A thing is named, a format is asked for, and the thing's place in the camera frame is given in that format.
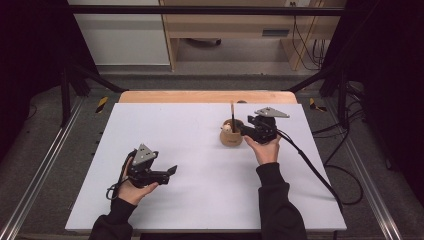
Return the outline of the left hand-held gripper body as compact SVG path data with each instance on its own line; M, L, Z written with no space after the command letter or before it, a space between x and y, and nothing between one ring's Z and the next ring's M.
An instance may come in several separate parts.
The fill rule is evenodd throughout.
M170 176L167 171L153 171L151 166L153 152L145 144L141 144L138 149L130 153L132 160L127 168L127 176L129 181L137 188L143 188L154 182L159 185L166 185Z

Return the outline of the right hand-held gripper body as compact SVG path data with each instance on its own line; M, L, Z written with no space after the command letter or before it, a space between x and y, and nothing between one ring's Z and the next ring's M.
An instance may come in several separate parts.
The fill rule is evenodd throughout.
M266 144L277 137L277 118L289 118L289 115L272 107L255 111L255 123L249 128L248 136L259 144Z

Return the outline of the round wooden pen holder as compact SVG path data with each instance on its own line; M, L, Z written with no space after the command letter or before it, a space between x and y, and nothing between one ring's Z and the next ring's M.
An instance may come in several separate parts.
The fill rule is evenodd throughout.
M222 126L226 123L230 123L231 124L231 119L225 120L222 124ZM237 147L242 143L242 136L240 134L240 132L238 131L238 129L236 128L236 132L235 133L224 133L224 132L220 132L220 141L224 146L227 147Z

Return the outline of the person's right hand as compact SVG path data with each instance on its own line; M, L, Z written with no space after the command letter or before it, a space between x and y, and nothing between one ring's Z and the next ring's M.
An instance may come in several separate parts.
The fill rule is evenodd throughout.
M276 163L278 161L280 137L273 139L267 144L259 144L249 136L245 136L244 140L253 150L259 165Z

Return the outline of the person's left hand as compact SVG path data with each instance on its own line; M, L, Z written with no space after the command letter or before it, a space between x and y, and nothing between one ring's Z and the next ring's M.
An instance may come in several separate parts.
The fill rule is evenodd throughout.
M137 206L140 201L153 192L159 184L157 182L154 182L150 185L147 185L143 188L137 188L135 187L127 178L127 168L129 163L126 164L124 167L123 175L121 177L121 185L118 188L118 194L117 197L134 205Z

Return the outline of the white board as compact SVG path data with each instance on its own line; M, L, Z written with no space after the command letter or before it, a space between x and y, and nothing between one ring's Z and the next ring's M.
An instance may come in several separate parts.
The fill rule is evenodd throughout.
M246 120L256 104L235 104L235 117ZM289 115L277 126L289 137L279 163L289 183L289 199L309 231L343 230L344 218L299 104L278 104ZM113 107L97 152L66 224L88 231L108 213L106 190L116 183L129 152L145 144L159 152L152 167L165 171L177 165L166 185L144 198L130 218L141 232L246 232L260 228L257 161L246 144L226 147L221 126L231 118L230 104L118 103Z

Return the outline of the yellow clamp right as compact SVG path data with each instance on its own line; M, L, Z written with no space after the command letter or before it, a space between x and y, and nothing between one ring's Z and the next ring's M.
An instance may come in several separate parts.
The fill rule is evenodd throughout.
M315 103L315 100L313 98L309 98L309 106L310 106L310 109L312 109L312 110L317 110L317 111L320 111L320 112L327 112L327 108L317 106L316 103Z

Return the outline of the wooden table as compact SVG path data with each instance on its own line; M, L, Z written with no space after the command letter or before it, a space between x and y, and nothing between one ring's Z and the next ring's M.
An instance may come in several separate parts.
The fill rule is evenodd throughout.
M297 104L297 99L288 91L236 90L142 90L125 91L119 103L271 103Z

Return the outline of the light wooden desk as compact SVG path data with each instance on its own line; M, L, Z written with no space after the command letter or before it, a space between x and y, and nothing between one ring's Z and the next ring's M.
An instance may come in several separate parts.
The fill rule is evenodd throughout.
M249 6L343 8L347 0L158 0L162 6ZM337 16L172 15L162 16L171 65L176 65L177 42L190 39L272 38L282 43L293 70L312 54L315 40L329 42Z

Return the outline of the white cabinet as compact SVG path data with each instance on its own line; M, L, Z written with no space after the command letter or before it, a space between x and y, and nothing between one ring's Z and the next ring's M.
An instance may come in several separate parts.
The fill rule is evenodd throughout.
M162 16L76 14L96 65L169 65Z

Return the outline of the dark curtain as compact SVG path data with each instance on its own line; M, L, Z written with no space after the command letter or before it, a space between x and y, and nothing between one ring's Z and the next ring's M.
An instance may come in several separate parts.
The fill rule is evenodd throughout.
M324 65L354 33L345 73L365 88L372 126L424 206L424 0L346 0Z
M27 119L30 100L60 84L53 42L85 69L97 71L68 0L0 0L0 161Z

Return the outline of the black metal frame strut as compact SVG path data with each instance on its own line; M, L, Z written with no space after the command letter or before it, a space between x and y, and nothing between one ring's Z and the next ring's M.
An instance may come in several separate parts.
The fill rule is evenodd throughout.
M61 126L64 127L71 118L71 105L70 105L70 88L72 86L78 96L87 96L90 93L90 87L86 83L86 79L91 79L96 83L106 87L115 93L125 92L121 88L103 77L98 73L88 70L78 64L65 64L62 66L60 72L60 89L62 101L62 122Z
M288 88L289 92L297 93L301 89L317 82L324 80L319 93L322 97L330 97L337 92L337 120L343 128L347 128L347 107L346 96L348 89L348 80L345 68L336 63L331 64L329 67L320 70L314 75L308 77L306 80Z

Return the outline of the aluminium rail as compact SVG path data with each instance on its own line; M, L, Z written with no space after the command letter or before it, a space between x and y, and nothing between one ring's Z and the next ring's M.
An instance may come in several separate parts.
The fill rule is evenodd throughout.
M81 112L84 102L84 97L77 97L75 99L71 108L69 120L59 129L13 214L0 231L0 240L15 240L39 192L41 191L45 180L56 162L56 159Z
M346 137L345 149L354 172L364 189L364 195L386 240L403 240L377 186L367 171L362 158L350 136Z

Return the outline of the black horizontal frame bar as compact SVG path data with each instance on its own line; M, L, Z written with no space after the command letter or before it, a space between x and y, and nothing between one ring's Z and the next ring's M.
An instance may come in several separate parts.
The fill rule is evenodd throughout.
M342 16L344 8L70 5L74 14Z

